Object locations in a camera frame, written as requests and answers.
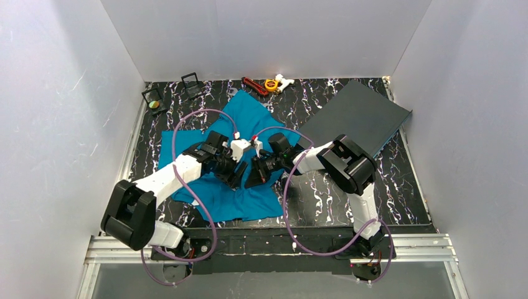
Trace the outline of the blue garment cloth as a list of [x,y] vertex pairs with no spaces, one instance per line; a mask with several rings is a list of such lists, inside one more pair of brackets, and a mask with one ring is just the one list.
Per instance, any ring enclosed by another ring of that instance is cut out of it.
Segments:
[[[210,130],[232,137],[233,127],[236,126],[241,138],[246,140],[258,133],[266,151],[271,150],[268,139],[275,133],[284,134],[291,145],[297,144],[300,139],[296,133],[284,130],[284,125],[276,121],[271,113],[247,92],[238,91],[224,106],[223,111],[224,114],[209,126]],[[165,167],[171,163],[173,154],[181,154],[191,145],[204,141],[207,135],[200,130],[179,130],[176,136],[173,136],[171,131],[162,132],[158,167]],[[212,173],[190,182],[189,187],[204,203],[215,222],[279,217],[283,211],[271,187],[281,178],[283,172],[282,169],[275,171],[266,184],[248,189],[230,189]]]

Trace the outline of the round colourful brooch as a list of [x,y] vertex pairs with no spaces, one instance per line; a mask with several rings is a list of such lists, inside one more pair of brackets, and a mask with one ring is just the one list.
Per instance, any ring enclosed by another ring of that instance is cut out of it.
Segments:
[[149,108],[150,109],[155,110],[158,107],[159,107],[159,101],[153,100],[153,101],[149,102]]

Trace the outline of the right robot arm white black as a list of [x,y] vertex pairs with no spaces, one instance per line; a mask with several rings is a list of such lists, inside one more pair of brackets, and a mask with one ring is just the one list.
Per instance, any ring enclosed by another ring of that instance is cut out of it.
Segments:
[[346,193],[354,213],[354,233],[359,236],[353,245],[355,249],[367,255],[380,243],[383,233],[377,221],[374,199],[377,163],[369,153],[346,135],[339,135],[333,141],[311,149],[291,145],[282,133],[268,138],[270,151],[262,149],[256,136],[253,140],[257,155],[251,159],[246,188],[271,181],[272,173],[279,170],[295,176],[325,171]]

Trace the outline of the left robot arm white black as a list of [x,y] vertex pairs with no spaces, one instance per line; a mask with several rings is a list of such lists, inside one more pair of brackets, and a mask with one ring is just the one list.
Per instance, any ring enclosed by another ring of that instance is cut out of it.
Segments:
[[235,134],[212,131],[205,141],[191,145],[167,166],[145,178],[118,181],[101,220],[101,229],[133,250],[146,245],[175,249],[184,239],[175,225],[156,220],[156,208],[169,196],[205,174],[212,173],[228,187],[239,187],[247,163],[243,154],[251,142]]

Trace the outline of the yellow tape measure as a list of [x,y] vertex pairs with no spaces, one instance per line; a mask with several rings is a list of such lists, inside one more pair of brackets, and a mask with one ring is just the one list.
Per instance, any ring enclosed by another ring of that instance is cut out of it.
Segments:
[[264,83],[264,88],[267,92],[273,93],[278,89],[278,81],[273,79],[266,79]]

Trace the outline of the white plastic fitting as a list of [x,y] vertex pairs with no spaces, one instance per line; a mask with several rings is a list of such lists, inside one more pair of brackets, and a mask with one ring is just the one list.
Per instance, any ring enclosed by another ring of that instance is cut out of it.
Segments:
[[277,74],[275,80],[278,82],[276,93],[282,93],[286,87],[293,85],[295,81],[293,79],[287,79],[282,74]]

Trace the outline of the red black utility knife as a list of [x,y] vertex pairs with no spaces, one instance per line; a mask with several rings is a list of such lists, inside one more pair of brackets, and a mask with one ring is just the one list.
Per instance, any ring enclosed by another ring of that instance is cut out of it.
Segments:
[[244,86],[250,88],[261,97],[267,97],[269,95],[269,92],[265,89],[263,85],[260,85],[259,83],[248,77],[242,77],[242,83],[244,84]]

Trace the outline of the dark grey flat box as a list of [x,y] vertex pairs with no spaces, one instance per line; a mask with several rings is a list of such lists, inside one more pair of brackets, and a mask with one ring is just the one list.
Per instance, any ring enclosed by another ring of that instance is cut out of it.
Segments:
[[346,135],[375,157],[410,115],[411,111],[352,79],[298,131],[315,146]]

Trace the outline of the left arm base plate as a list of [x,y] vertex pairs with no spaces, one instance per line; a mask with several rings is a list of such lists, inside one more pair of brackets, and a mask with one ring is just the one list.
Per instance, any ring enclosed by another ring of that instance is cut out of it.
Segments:
[[179,259],[196,259],[204,256],[212,248],[211,236],[194,237],[188,231],[184,231],[184,235],[179,245],[170,249],[168,247],[159,247],[159,252],[156,249],[151,250],[152,260],[174,260],[174,257]]

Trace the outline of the black frame stand rear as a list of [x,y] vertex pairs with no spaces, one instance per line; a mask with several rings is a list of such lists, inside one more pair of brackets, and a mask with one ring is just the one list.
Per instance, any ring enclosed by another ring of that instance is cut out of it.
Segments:
[[181,80],[188,99],[193,100],[203,94],[203,82],[198,79],[198,76],[195,72],[183,75]]

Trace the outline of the black frame stand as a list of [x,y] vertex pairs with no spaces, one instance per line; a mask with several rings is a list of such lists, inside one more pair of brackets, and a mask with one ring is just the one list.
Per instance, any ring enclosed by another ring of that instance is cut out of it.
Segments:
[[188,99],[193,100],[203,94],[203,82],[198,79],[198,76],[195,72],[183,75],[181,80]]
[[168,108],[163,103],[163,97],[158,88],[150,88],[141,93],[146,103],[147,111],[152,117],[166,113]]

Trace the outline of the black frame stand left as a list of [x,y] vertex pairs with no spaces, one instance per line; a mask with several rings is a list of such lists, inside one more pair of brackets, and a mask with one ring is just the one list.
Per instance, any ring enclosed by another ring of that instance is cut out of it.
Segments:
[[152,117],[166,113],[168,108],[163,103],[163,97],[158,88],[150,88],[141,93],[146,103],[147,111]]

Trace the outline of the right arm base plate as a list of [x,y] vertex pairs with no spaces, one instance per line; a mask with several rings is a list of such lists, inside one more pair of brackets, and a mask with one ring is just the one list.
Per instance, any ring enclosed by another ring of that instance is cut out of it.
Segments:
[[382,261],[387,262],[397,256],[391,239],[383,233],[376,234],[369,240],[359,237],[350,247],[334,255],[336,260],[359,259],[352,262],[352,274],[360,281],[376,281],[382,277]]

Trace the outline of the aluminium rail frame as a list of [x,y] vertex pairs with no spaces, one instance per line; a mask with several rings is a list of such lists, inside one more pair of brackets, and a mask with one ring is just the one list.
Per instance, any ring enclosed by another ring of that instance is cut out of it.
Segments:
[[[300,127],[340,91],[346,78],[300,79],[282,95],[262,99],[265,108],[280,122]],[[240,80],[206,81],[196,103],[188,103],[184,86],[177,82],[149,82],[148,88],[159,90],[167,113],[153,117],[146,113],[137,119],[126,153],[122,178],[137,178],[156,169],[161,152],[161,133],[170,129],[189,111],[200,107],[218,108],[230,98],[232,88],[245,90]],[[439,266],[446,277],[449,294],[465,296],[458,270],[458,258],[448,234],[436,231],[414,173],[403,130],[398,130],[376,155],[380,178],[375,184],[375,201],[381,218],[389,225],[392,241],[385,241],[382,257],[393,253],[391,268],[406,262]],[[345,205],[329,178],[312,174],[296,180],[289,190],[289,199],[298,205],[290,210],[295,232],[316,244],[333,237],[349,235],[352,212]],[[93,237],[85,258],[85,274],[80,290],[82,298],[95,294],[95,282],[109,266],[152,267],[173,266],[152,249],[144,253],[128,249],[114,238],[100,233]],[[220,228],[220,244],[215,255],[197,264],[196,274],[211,277],[216,273],[350,273],[359,259],[336,260],[302,253],[294,247],[280,218],[262,221],[224,222]]]

